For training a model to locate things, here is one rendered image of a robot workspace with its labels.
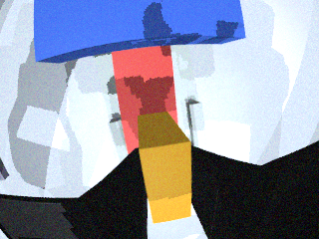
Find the yellow block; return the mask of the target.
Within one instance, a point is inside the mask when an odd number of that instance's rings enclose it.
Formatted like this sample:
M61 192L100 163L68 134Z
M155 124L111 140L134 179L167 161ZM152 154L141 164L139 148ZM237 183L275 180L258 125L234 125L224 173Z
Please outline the yellow block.
M164 112L139 116L139 139L153 224L190 218L190 138Z

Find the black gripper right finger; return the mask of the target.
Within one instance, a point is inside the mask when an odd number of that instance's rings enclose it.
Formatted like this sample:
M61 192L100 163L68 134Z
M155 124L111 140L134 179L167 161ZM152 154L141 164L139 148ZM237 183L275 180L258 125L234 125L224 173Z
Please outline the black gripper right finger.
M191 145L191 206L207 239L262 239L284 192L319 171L319 140L255 164Z

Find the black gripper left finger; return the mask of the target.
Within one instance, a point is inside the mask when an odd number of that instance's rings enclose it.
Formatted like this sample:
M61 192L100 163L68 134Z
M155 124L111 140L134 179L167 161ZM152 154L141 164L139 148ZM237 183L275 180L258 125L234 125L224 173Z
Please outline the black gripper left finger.
M0 194L8 239L148 239L148 195L140 147L79 198Z

